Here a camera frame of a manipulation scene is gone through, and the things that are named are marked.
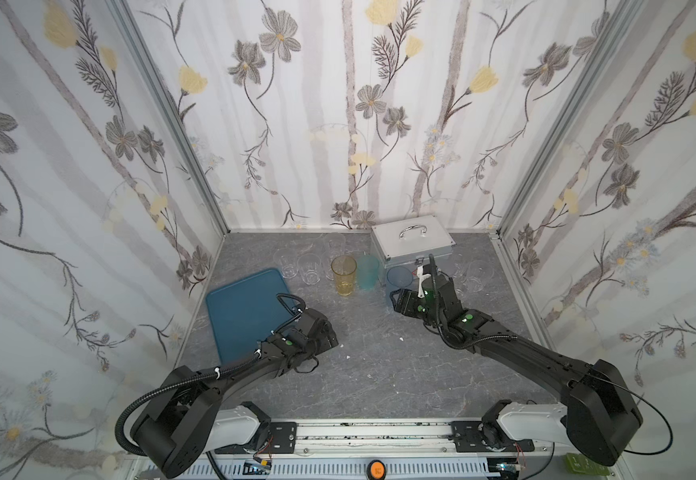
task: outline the wall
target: wall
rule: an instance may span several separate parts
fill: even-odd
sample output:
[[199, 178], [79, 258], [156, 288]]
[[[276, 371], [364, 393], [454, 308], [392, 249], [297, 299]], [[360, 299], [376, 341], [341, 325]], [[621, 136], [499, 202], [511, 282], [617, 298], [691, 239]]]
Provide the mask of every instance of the wall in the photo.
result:
[[347, 229], [496, 227], [616, 2], [129, 5], [229, 225]]
[[219, 237], [167, 132], [102, 2], [0, 0], [0, 478], [110, 478], [176, 360]]
[[[696, 2], [646, 2], [505, 240], [561, 352], [668, 417], [642, 480], [696, 477]], [[664, 447], [660, 418], [631, 442]]]

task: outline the blue plastic cutting board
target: blue plastic cutting board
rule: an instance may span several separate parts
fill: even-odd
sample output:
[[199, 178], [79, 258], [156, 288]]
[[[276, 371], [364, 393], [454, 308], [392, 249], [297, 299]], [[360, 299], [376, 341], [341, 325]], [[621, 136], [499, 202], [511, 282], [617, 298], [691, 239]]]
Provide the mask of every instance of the blue plastic cutting board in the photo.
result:
[[276, 293], [289, 293], [289, 289], [275, 268], [207, 293], [209, 322], [222, 364], [247, 356], [271, 330], [292, 318], [276, 300]]

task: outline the gray marble tabletop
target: gray marble tabletop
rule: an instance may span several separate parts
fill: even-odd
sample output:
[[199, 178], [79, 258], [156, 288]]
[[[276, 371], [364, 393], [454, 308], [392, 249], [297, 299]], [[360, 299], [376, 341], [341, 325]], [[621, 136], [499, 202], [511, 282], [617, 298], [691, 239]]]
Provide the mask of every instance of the gray marble tabletop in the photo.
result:
[[[220, 251], [207, 292], [275, 266], [274, 253], [318, 248], [320, 234], [230, 234]], [[461, 297], [463, 306], [487, 312], [519, 334], [528, 329], [486, 234], [453, 234], [455, 253], [489, 262], [494, 275], [483, 290]], [[346, 234], [351, 254], [369, 252], [369, 234]], [[393, 312], [384, 290], [340, 296], [325, 277], [306, 285], [286, 280], [289, 290], [331, 321], [340, 346], [319, 356], [314, 372], [289, 372], [227, 399], [232, 407], [255, 402], [274, 418], [419, 418], [481, 416], [500, 398], [550, 402], [534, 382], [500, 363], [447, 348], [419, 320]], [[206, 306], [198, 312], [180, 364], [194, 370], [219, 361]]]

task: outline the orange circular label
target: orange circular label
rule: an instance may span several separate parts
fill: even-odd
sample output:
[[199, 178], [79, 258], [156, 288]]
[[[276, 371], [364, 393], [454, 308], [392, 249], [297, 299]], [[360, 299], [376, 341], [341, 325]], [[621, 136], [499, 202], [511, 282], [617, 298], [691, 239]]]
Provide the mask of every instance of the orange circular label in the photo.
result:
[[380, 462], [374, 462], [372, 467], [369, 468], [369, 472], [372, 473], [374, 478], [382, 478], [382, 475], [385, 474], [385, 466]]

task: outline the chrome handle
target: chrome handle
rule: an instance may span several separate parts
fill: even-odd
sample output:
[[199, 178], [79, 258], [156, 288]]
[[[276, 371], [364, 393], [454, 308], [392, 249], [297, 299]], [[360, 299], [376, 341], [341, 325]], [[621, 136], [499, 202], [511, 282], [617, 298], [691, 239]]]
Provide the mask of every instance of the chrome handle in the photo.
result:
[[399, 234], [399, 238], [404, 238], [404, 234], [405, 234], [408, 230], [413, 230], [413, 229], [415, 229], [415, 228], [422, 228], [422, 234], [423, 234], [423, 235], [425, 235], [425, 233], [428, 232], [428, 227], [425, 226], [425, 225], [412, 225], [412, 226], [407, 226], [405, 229], [403, 229], [403, 230], [401, 231], [401, 233]]

